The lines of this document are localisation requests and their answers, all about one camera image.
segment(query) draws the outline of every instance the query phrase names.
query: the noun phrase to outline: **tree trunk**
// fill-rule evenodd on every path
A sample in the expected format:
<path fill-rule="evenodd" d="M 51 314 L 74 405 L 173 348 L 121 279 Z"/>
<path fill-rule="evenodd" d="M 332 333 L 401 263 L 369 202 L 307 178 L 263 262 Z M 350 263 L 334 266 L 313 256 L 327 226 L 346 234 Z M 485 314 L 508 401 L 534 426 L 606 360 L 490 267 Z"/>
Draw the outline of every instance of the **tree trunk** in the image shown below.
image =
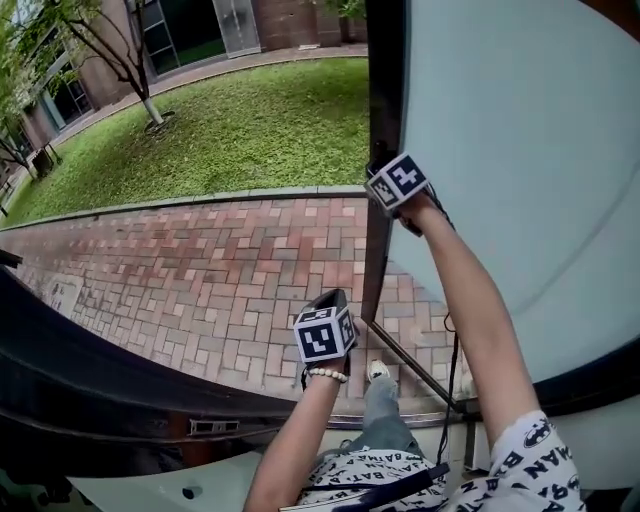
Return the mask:
<path fill-rule="evenodd" d="M 142 100 L 142 104 L 144 105 L 144 108 L 147 109 L 147 112 L 151 116 L 151 119 L 153 119 L 153 123 L 155 125 L 159 126 L 162 123 L 164 123 L 164 119 L 162 119 L 162 116 L 160 115 L 160 112 L 158 112 L 158 109 L 153 104 L 153 100 L 151 98 L 147 98 L 145 100 Z"/>
<path fill-rule="evenodd" d="M 33 178 L 35 180 L 36 176 L 35 176 L 35 174 L 33 174 L 31 172 L 31 166 L 29 165 L 29 162 L 27 161 L 27 159 L 22 156 L 22 153 L 18 152 L 17 154 L 20 156 L 20 158 L 18 159 L 19 162 L 20 162 L 20 165 L 22 167 L 24 167 L 27 170 L 27 172 L 29 173 L 29 176 L 31 176 L 31 178 Z"/>

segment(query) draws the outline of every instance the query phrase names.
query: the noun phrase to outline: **glass door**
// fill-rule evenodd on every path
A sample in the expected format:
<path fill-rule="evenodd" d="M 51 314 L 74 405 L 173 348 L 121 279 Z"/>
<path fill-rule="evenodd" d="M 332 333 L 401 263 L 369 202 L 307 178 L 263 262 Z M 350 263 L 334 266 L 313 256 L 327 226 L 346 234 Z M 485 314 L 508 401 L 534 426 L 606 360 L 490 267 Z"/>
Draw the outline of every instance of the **glass door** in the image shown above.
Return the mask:
<path fill-rule="evenodd" d="M 229 58 L 260 52 L 251 0 L 213 0 L 213 3 Z"/>
<path fill-rule="evenodd" d="M 177 68 L 180 65 L 178 56 L 169 36 L 162 7 L 160 7 L 158 0 L 145 5 L 142 12 L 142 27 L 144 44 L 156 73 L 161 75 Z"/>
<path fill-rule="evenodd" d="M 225 53 L 211 0 L 160 0 L 160 4 L 180 66 Z"/>

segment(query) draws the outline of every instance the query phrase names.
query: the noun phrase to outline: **hand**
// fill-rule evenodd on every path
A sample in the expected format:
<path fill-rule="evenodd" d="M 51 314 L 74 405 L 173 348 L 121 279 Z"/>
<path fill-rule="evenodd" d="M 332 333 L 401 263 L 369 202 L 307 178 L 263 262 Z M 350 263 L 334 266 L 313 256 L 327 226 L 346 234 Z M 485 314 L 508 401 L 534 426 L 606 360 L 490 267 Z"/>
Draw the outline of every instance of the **hand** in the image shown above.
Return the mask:
<path fill-rule="evenodd" d="M 407 202 L 401 204 L 398 207 L 398 211 L 400 215 L 402 215 L 405 219 L 411 220 L 414 224 L 417 222 L 417 217 L 420 215 L 422 211 L 426 208 L 432 208 L 433 202 L 429 199 L 427 194 L 423 194 L 422 192 L 416 194 Z"/>
<path fill-rule="evenodd" d="M 347 356 L 338 357 L 336 359 L 327 359 L 316 364 L 316 368 L 324 368 L 325 370 L 333 370 L 335 372 L 344 373 L 344 365 Z"/>

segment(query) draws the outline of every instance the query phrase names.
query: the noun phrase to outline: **white surface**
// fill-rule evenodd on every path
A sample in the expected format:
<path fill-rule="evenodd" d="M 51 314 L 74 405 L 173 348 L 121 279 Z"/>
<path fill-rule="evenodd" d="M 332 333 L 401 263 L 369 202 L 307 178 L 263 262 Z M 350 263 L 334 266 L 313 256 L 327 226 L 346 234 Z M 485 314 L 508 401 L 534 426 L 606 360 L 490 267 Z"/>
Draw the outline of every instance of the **white surface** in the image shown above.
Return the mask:
<path fill-rule="evenodd" d="M 250 452 L 161 475 L 69 480 L 102 512 L 239 512 L 260 458 L 260 454 Z M 202 487 L 203 492 L 187 500 L 182 496 L 182 489 L 192 486 Z"/>
<path fill-rule="evenodd" d="M 640 396 L 552 421 L 571 449 L 583 489 L 620 489 L 640 482 Z M 489 470 L 482 423 L 476 423 L 474 462 L 475 467 Z"/>
<path fill-rule="evenodd" d="M 411 3 L 404 148 L 495 278 L 535 381 L 640 332 L 640 45 L 578 0 Z M 423 239 L 390 258 L 435 296 Z"/>
<path fill-rule="evenodd" d="M 44 291 L 44 301 L 58 313 L 71 318 L 84 280 L 80 276 L 58 272 L 43 272 L 43 275 L 45 279 L 50 278 Z"/>

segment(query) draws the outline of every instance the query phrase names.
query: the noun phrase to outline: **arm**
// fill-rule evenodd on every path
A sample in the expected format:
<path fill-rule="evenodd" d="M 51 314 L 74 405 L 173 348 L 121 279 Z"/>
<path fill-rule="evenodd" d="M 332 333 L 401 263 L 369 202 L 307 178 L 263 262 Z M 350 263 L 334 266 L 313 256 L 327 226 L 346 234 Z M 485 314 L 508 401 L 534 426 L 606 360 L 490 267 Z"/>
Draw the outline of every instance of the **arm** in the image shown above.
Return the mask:
<path fill-rule="evenodd" d="M 401 211 L 431 249 L 493 446 L 516 419 L 540 408 L 511 317 L 485 268 L 424 194 Z"/>
<path fill-rule="evenodd" d="M 344 371 L 344 358 L 324 368 Z M 320 448 L 340 382 L 314 376 L 253 477 L 244 512 L 277 512 L 295 505 Z"/>

